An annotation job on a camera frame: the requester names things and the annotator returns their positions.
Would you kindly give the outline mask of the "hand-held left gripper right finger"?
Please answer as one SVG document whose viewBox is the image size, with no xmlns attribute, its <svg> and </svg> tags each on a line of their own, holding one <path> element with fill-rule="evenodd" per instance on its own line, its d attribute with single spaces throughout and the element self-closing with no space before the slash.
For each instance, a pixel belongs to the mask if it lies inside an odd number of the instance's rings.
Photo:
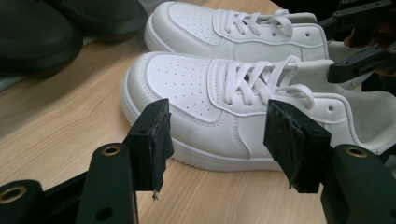
<svg viewBox="0 0 396 224">
<path fill-rule="evenodd" d="M 294 105 L 271 100 L 263 144 L 300 193 L 320 193 L 328 224 L 396 224 L 396 177 L 371 151 L 332 135 Z"/>
</svg>

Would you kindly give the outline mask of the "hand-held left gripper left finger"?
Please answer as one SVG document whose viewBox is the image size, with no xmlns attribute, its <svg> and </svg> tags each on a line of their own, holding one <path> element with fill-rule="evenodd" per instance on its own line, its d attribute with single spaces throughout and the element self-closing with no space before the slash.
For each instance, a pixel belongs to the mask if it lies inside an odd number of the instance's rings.
<svg viewBox="0 0 396 224">
<path fill-rule="evenodd" d="M 75 224 L 139 224 L 136 193 L 157 194 L 174 153 L 169 102 L 148 104 L 121 143 L 92 153 Z"/>
</svg>

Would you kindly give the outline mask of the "white sneaker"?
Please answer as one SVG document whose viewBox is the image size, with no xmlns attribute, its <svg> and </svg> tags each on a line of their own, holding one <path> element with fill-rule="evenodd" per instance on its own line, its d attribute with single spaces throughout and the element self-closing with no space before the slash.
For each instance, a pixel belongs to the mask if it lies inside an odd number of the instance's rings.
<svg viewBox="0 0 396 224">
<path fill-rule="evenodd" d="M 165 2 L 149 16 L 145 41 L 151 51 L 169 51 L 241 62 L 338 60 L 343 44 L 326 38 L 312 13 L 272 15 Z"/>
<path fill-rule="evenodd" d="M 263 144 L 268 104 L 296 106 L 332 135 L 376 155 L 396 145 L 396 97 L 351 91 L 328 81 L 330 60 L 296 56 L 242 63 L 169 52 L 139 57 L 121 84 L 122 109 L 135 122 L 144 108 L 166 99 L 174 159 L 209 171 L 276 170 Z"/>
</svg>

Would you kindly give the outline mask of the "black slipper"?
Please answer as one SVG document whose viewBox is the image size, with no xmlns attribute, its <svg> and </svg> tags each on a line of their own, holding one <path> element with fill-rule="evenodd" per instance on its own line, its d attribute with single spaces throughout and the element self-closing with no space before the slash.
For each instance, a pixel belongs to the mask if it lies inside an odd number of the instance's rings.
<svg viewBox="0 0 396 224">
<path fill-rule="evenodd" d="M 43 0 L 0 0 L 0 74 L 52 76 L 83 46 L 79 29 Z"/>
<path fill-rule="evenodd" d="M 148 13 L 138 0 L 45 0 L 83 33 L 106 42 L 123 42 L 142 30 Z"/>
</svg>

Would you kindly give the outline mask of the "metal shoe rack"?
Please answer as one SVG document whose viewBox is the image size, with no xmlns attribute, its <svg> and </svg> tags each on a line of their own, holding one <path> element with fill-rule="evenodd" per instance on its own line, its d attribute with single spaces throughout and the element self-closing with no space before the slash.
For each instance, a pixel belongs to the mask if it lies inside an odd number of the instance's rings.
<svg viewBox="0 0 396 224">
<path fill-rule="evenodd" d="M 159 4 L 169 1 L 169 0 L 138 0 L 138 2 L 143 6 L 143 8 L 150 13 L 153 11 Z M 95 41 L 94 37 L 85 36 L 83 38 L 83 46 L 86 47 L 87 45 L 91 44 Z M 0 75 L 0 91 L 4 91 L 11 86 L 17 84 L 24 80 L 24 77 L 7 77 L 4 75 Z"/>
</svg>

